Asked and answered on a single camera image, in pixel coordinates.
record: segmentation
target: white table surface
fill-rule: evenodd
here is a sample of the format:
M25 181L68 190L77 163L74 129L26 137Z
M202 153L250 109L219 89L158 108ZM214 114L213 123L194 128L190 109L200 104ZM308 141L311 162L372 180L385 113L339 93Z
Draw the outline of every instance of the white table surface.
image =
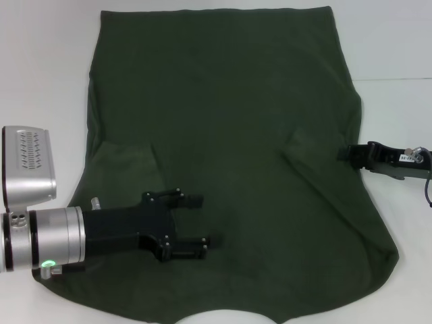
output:
M333 8L342 49L363 99L360 141L432 150L430 0L0 0L0 124L36 126L51 133L57 200L36 209L65 206L84 167L86 89L101 10L324 5ZM374 294L290 324L432 323L432 210L423 196L424 181L400 182L368 172L363 178L398 245L400 261ZM0 322L135 323L60 298L36 283L29 271L0 275ZM181 321L198 323L273 322L226 310Z

